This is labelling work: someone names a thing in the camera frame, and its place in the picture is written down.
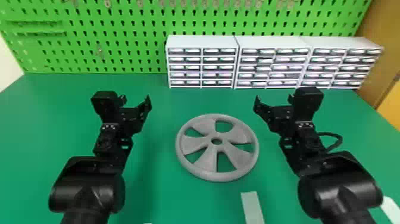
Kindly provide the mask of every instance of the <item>green table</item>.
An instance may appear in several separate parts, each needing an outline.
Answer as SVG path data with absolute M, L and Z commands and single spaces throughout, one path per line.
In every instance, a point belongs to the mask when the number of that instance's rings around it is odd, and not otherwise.
M 28 74 L 0 94 L 2 215 L 0 223 L 59 223 L 47 201 L 52 184 L 74 155 L 91 155 L 100 118 L 90 97 L 98 90 L 126 94 L 128 106 L 150 94 L 153 110 L 135 145 L 124 178 L 126 203 L 109 223 L 243 224 L 241 192 L 257 191 L 266 223 L 320 223 L 301 209 L 296 186 L 278 147 L 278 135 L 252 111 L 260 95 L 287 104 L 293 89 L 169 89 L 164 75 Z M 253 171 L 229 183 L 192 176 L 178 162 L 175 137 L 189 119 L 207 113 L 236 117 L 257 134 L 260 157 Z M 315 115 L 318 131 L 343 135 L 349 150 L 376 178 L 385 195 L 400 203 L 400 133 L 352 91 L 325 91 Z M 372 209 L 377 223 L 390 223 Z

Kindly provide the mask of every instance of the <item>green pegboard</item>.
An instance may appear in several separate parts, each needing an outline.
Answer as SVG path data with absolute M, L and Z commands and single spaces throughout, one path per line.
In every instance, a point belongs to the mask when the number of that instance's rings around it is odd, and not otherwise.
M 2 0 L 0 30 L 31 73 L 165 73 L 169 34 L 353 36 L 370 2 Z

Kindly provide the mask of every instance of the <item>cable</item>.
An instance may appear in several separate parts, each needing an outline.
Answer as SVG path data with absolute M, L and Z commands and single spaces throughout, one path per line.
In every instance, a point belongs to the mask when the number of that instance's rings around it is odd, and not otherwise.
M 338 135 L 336 133 L 331 133 L 331 132 L 319 132 L 318 136 L 331 136 L 334 138 L 337 138 L 336 142 L 331 144 L 328 148 L 325 149 L 325 152 L 329 152 L 331 150 L 333 150 L 334 148 L 337 148 L 338 146 L 340 146 L 343 142 L 343 137 L 341 135 Z

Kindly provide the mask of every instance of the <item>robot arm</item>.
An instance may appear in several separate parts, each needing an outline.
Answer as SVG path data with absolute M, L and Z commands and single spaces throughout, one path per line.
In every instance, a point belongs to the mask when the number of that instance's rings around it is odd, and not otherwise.
M 152 109 L 149 96 L 135 108 L 122 108 L 126 97 L 112 91 L 98 91 L 91 101 L 103 122 L 95 156 L 70 158 L 49 197 L 50 210 L 64 213 L 62 224 L 106 224 L 111 213 L 122 209 L 122 172 L 133 146 L 132 136 L 142 130 Z
M 299 88 L 290 105 L 271 107 L 256 97 L 254 112 L 280 135 L 279 146 L 300 177 L 298 197 L 307 215 L 324 224 L 375 223 L 368 209 L 381 205 L 382 191 L 351 153 L 330 153 L 342 143 L 340 135 L 316 132 L 312 119 L 322 99 L 317 88 Z M 322 135 L 337 141 L 326 148 Z

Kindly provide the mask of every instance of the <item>gray wheel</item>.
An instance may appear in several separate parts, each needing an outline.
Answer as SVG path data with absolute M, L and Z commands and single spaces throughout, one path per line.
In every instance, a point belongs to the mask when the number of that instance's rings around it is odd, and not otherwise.
M 233 125 L 228 132 L 217 132 L 216 121 L 222 121 Z M 188 129 L 194 129 L 203 137 L 191 137 L 185 135 Z M 252 144 L 253 152 L 247 152 L 234 146 L 235 144 Z M 204 153 L 191 163 L 186 155 L 206 148 Z M 179 162 L 193 175 L 216 182 L 233 181 L 246 175 L 254 167 L 260 146 L 257 137 L 244 122 L 224 114 L 205 114 L 195 117 L 184 124 L 176 137 L 176 154 Z M 235 167 L 231 172 L 217 171 L 217 154 L 225 153 L 229 161 Z

